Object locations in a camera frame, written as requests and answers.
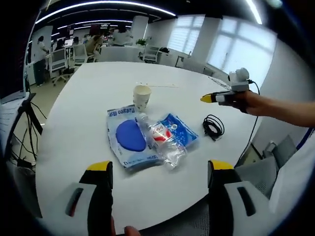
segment desk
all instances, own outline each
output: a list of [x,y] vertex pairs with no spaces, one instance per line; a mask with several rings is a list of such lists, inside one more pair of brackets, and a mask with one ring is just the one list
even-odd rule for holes
[[[173,112],[200,135],[182,165],[158,166],[128,174],[110,149],[107,110],[132,104],[137,82],[155,85],[146,109],[152,119]],[[174,84],[178,88],[158,87]],[[141,230],[170,219],[208,193],[209,159],[235,165],[255,117],[231,107],[206,104],[200,97],[224,90],[208,76],[180,68],[132,62],[83,64],[58,96],[45,123],[36,164],[36,189],[43,217],[47,206],[95,162],[113,162],[113,217],[117,234],[126,225]],[[204,136],[203,119],[218,116],[225,134],[216,142]]]

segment black cable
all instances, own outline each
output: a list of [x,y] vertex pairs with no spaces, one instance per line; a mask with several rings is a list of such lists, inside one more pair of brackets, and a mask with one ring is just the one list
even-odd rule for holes
[[36,129],[35,129],[33,123],[31,123],[31,126],[33,127],[35,135],[36,135],[36,153],[38,153],[38,135],[36,133]]
[[225,132],[225,127],[222,121],[215,115],[207,115],[202,122],[205,134],[215,141]]
[[21,150],[22,150],[22,147],[27,151],[27,152],[29,152],[29,153],[31,153],[31,154],[33,154],[31,151],[29,151],[26,147],[25,147],[25,145],[24,145],[24,143],[23,142],[21,142],[21,140],[15,135],[15,134],[13,134],[14,136],[15,136],[15,138],[21,143],[21,149],[20,149],[20,155],[19,156],[21,156]]
[[20,159],[20,157],[13,150],[11,150],[11,154],[14,160],[17,161],[18,159]]
[[[257,89],[258,89],[258,94],[260,95],[260,90],[259,90],[259,87],[258,87],[258,85],[256,84],[256,82],[253,81],[253,80],[249,80],[249,84],[255,84],[256,87],[257,87]],[[256,124],[257,124],[257,120],[258,120],[258,117],[256,117],[254,126],[253,126],[253,128],[252,128],[252,132],[251,132],[251,135],[250,135],[250,139],[248,140],[248,142],[247,142],[247,144],[246,144],[244,150],[242,151],[242,154],[241,154],[241,156],[240,156],[240,158],[239,158],[239,161],[241,160],[241,158],[242,158],[244,152],[246,151],[246,149],[248,148],[248,146],[249,146],[249,144],[250,144],[250,142],[251,142],[252,134],[253,134],[253,132],[254,132],[254,130],[255,130],[255,127],[256,127]]]
[[45,119],[47,119],[47,117],[44,115],[44,113],[41,111],[41,109],[34,103],[31,102],[31,104],[33,104],[34,106],[37,107],[37,109],[41,112],[41,114],[43,115],[43,117],[45,117]]
[[32,153],[33,153],[35,161],[37,161],[37,157],[36,157],[36,154],[35,154],[35,151],[34,151],[34,146],[33,146],[33,140],[32,140],[32,125],[31,125],[30,118],[29,118],[28,114],[26,114],[26,117],[28,118],[31,150],[32,150]]

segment blue ice pack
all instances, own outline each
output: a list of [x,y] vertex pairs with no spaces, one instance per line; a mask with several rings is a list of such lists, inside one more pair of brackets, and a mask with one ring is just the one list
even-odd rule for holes
[[169,131],[181,142],[185,147],[189,146],[198,138],[198,135],[193,132],[178,116],[168,114],[165,119],[160,122],[168,128]]
[[110,147],[126,170],[139,170],[163,163],[163,159],[139,136],[142,133],[136,127],[137,116],[134,105],[107,111]]

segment white office chair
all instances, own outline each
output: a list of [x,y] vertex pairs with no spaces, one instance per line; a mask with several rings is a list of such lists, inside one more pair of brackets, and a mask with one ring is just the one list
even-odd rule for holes
[[62,79],[66,83],[67,79],[62,75],[62,70],[68,67],[65,48],[52,52],[49,60],[50,77],[53,78],[53,72],[59,72],[59,75],[52,79],[54,86],[56,86],[58,79]]
[[89,59],[93,59],[94,62],[95,56],[94,55],[88,56],[85,44],[73,46],[74,65],[82,65],[84,63],[87,63]]
[[155,63],[158,60],[159,47],[146,46],[143,54],[143,61],[147,63]]

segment white wall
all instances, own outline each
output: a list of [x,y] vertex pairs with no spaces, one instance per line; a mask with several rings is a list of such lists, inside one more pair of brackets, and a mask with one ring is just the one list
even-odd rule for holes
[[[315,101],[315,77],[288,45],[277,40],[274,58],[260,90],[264,96],[285,101]],[[279,143],[290,135],[298,144],[306,131],[307,128],[266,117],[261,122],[253,144],[262,153],[270,140]]]
[[157,47],[167,47],[175,24],[175,19],[148,24],[145,38],[152,37],[151,44]]
[[192,57],[194,57],[197,61],[202,63],[207,61],[211,46],[217,37],[220,21],[221,19],[218,18],[205,17],[192,53]]
[[135,44],[138,39],[145,37],[145,32],[148,27],[149,18],[146,16],[135,16],[132,20],[131,35],[133,38],[131,41]]
[[90,34],[90,28],[86,29],[77,29],[73,32],[74,37],[79,37],[79,41],[81,42],[82,38],[85,34]]

